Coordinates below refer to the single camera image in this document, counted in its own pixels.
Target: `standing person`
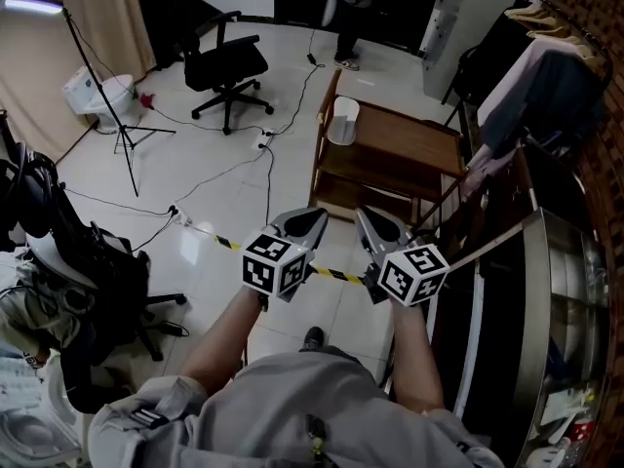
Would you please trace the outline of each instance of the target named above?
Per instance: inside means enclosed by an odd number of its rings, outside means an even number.
[[[444,410],[419,306],[392,301],[397,404],[320,328],[299,353],[236,374],[260,311],[258,293],[241,288],[180,376],[104,406],[89,431],[94,468],[503,467]]]
[[[371,5],[372,0],[338,0],[336,17],[339,34],[333,58],[335,65],[350,71],[360,69],[355,61],[358,56],[353,52],[353,47],[370,21]]]

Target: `beige curtain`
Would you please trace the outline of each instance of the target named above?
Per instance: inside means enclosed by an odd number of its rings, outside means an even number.
[[[155,65],[138,0],[62,0],[97,56],[115,74],[141,78]],[[102,79],[110,73],[85,52]],[[83,64],[62,15],[0,11],[0,107],[16,136],[53,160],[87,130],[62,87]]]

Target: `tripod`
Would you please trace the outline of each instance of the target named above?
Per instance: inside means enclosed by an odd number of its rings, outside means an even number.
[[[135,195],[138,197],[137,183],[135,182],[135,175],[133,174],[133,161],[135,157],[135,147],[137,147],[140,143],[142,143],[144,140],[151,137],[152,135],[156,134],[157,132],[162,132],[165,134],[175,134],[176,131],[175,130],[163,130],[163,129],[151,129],[147,127],[127,127],[119,120],[117,113],[114,111],[113,106],[110,105],[110,102],[108,101],[108,98],[106,97],[106,94],[104,93],[104,88],[102,87],[101,83],[99,82],[99,79],[96,77],[96,74],[94,73],[93,69],[91,68],[91,65],[89,64],[89,60],[87,59],[87,56],[85,55],[85,51],[80,45],[80,40],[78,39],[78,36],[76,35],[76,30],[74,29],[74,26],[72,24],[71,14],[69,14],[69,11],[64,6],[62,8],[62,14],[65,17],[65,20],[67,21],[67,25],[69,26],[69,31],[71,32],[71,36],[74,39],[74,43],[76,44],[76,47],[78,47],[78,52],[80,52],[80,57],[82,58],[85,65],[87,66],[87,69],[89,69],[89,72],[91,73],[91,77],[96,83],[97,90],[101,94],[101,97],[104,99],[104,102],[106,103],[106,107],[108,107],[108,110],[110,111],[110,114],[115,120],[115,123],[117,123],[117,127],[119,127],[117,140],[115,141],[115,149],[113,152],[117,154],[117,147],[119,145],[124,146],[124,153],[126,155],[126,163],[128,165],[128,172],[130,173],[130,180],[133,183],[133,190],[135,191]],[[128,136],[128,132],[126,131],[126,129],[144,130],[144,131],[149,132],[149,134],[140,138],[136,142],[133,142],[132,139]]]

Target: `yellow and black striped tape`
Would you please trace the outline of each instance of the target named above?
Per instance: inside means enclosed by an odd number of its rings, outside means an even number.
[[[214,240],[220,245],[230,250],[241,249],[241,245],[237,243],[233,243],[229,239],[224,238],[222,236],[217,236],[216,234],[214,234]],[[339,279],[340,281],[346,281],[347,283],[351,283],[354,285],[364,284],[363,278],[360,276],[354,276],[353,274],[347,274],[345,272],[340,272],[339,270],[323,269],[321,267],[315,267],[314,265],[310,265],[309,267],[312,269],[314,273],[319,274],[321,276],[333,277],[334,279]]]

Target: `lamp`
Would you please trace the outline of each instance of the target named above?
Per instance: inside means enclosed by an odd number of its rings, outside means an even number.
[[[135,191],[135,195],[138,197],[137,184],[135,183],[135,176],[133,174],[133,164],[132,164],[130,155],[128,153],[128,148],[130,147],[130,150],[134,157],[135,147],[137,147],[137,145],[139,145],[141,142],[143,142],[144,140],[146,140],[148,137],[152,136],[156,132],[175,134],[176,131],[152,129],[152,128],[147,128],[147,127],[128,127],[119,120],[117,113],[115,113],[115,111],[113,110],[113,107],[112,105],[110,105],[108,97],[106,97],[106,94],[104,93],[104,88],[102,87],[101,83],[96,77],[96,74],[94,73],[91,67],[91,64],[89,63],[87,56],[85,55],[85,51],[80,45],[80,40],[78,39],[78,36],[76,34],[76,30],[73,25],[71,14],[69,14],[69,11],[63,5],[61,0],[5,0],[5,7],[10,10],[34,12],[37,14],[47,14],[47,15],[54,15],[54,14],[59,14],[59,13],[63,14],[63,17],[65,18],[65,21],[67,22],[67,25],[69,26],[69,31],[71,32],[71,36],[74,40],[74,43],[76,44],[76,47],[78,48],[78,52],[80,52],[80,57],[82,58],[85,65],[87,66],[87,69],[89,70],[89,73],[91,74],[94,80],[94,83],[96,84],[97,90],[101,94],[101,97],[104,99],[104,102],[106,106],[108,107],[110,114],[115,120],[115,123],[117,123],[117,127],[119,128],[119,135],[117,136],[117,140],[119,141],[119,136],[121,136],[122,143],[124,146],[124,152],[126,154],[126,163],[128,164],[128,172],[130,173],[130,179],[133,183],[133,189]],[[132,139],[128,136],[128,132],[126,131],[126,129],[144,130],[144,131],[148,131],[149,134],[139,139],[137,142],[133,142]]]

